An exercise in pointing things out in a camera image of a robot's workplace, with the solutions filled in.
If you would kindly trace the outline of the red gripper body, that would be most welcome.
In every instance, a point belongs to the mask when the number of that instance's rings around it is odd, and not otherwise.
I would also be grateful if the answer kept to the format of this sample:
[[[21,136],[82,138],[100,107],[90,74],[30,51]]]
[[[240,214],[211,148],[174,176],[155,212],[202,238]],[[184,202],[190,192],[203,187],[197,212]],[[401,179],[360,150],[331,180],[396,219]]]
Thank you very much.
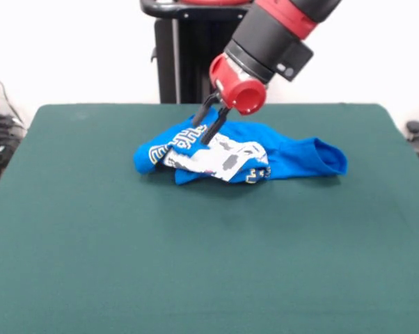
[[[243,116],[259,111],[265,103],[266,86],[225,53],[212,61],[209,78],[223,104],[229,109],[236,109]]]

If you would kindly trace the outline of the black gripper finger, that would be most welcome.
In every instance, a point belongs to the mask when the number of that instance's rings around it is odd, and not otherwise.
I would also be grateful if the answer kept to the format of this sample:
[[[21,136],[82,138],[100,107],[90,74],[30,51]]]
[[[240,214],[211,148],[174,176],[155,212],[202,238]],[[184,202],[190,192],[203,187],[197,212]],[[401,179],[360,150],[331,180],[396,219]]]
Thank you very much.
[[[210,111],[210,108],[213,104],[216,104],[219,102],[219,93],[214,92],[207,96],[206,100],[202,103],[199,110],[195,113],[193,119],[192,119],[192,126],[198,127],[203,119],[206,117],[208,112]]]
[[[228,107],[222,107],[218,111],[218,118],[211,125],[211,127],[205,132],[204,136],[201,139],[203,145],[208,145],[214,136],[219,132],[222,126],[225,124],[230,109]]]

